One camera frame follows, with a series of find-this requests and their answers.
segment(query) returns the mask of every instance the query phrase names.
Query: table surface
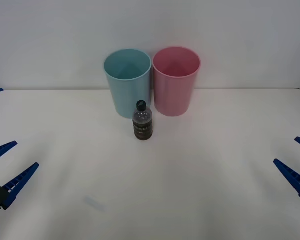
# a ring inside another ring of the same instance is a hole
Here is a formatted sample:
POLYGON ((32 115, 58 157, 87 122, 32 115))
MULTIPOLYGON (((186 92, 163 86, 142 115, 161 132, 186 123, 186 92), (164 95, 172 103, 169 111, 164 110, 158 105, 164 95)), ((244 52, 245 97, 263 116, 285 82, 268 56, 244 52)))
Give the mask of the table surface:
POLYGON ((189 110, 153 110, 135 138, 109 90, 0 93, 0 186, 40 167, 0 240, 300 240, 300 90, 195 90, 189 110))

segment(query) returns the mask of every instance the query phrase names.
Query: white backdrop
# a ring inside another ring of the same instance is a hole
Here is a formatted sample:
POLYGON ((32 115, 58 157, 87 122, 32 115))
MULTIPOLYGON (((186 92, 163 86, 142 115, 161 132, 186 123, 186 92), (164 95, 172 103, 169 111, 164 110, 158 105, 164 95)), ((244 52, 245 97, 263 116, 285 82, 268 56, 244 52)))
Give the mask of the white backdrop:
POLYGON ((108 54, 171 45, 197 88, 300 88, 300 0, 0 0, 0 88, 108 88, 108 54))

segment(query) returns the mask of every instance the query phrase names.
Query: plastic bottle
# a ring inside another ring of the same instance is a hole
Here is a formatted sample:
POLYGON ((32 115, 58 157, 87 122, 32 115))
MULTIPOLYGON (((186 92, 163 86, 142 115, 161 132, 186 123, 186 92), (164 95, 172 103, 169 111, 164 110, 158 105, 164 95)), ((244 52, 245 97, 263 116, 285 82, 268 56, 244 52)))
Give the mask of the plastic bottle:
POLYGON ((153 133, 152 111, 147 107, 145 101, 140 100, 136 103, 133 117, 134 135, 139 140, 148 140, 153 133))

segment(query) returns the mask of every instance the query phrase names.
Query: bottle cap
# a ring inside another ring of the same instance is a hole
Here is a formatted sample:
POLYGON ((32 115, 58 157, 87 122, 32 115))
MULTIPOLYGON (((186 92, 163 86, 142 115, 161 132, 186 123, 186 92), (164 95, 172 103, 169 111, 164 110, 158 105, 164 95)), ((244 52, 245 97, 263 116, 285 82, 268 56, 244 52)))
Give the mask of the bottle cap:
POLYGON ((139 111, 139 112, 144 112, 146 109, 147 109, 147 104, 145 101, 143 100, 140 100, 136 103, 136 109, 139 111))

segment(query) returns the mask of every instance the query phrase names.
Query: plastic cup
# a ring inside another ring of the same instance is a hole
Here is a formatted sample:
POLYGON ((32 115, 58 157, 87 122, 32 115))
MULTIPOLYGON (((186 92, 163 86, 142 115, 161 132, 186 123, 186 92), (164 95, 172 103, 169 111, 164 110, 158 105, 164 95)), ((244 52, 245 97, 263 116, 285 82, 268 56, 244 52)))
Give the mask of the plastic cup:
POLYGON ((200 66, 199 56, 181 46, 154 56, 154 105, 161 114, 175 117, 188 110, 200 66))
POLYGON ((118 114, 132 119, 136 104, 144 100, 151 105, 151 58, 138 49, 122 49, 112 53, 104 62, 104 71, 118 114))

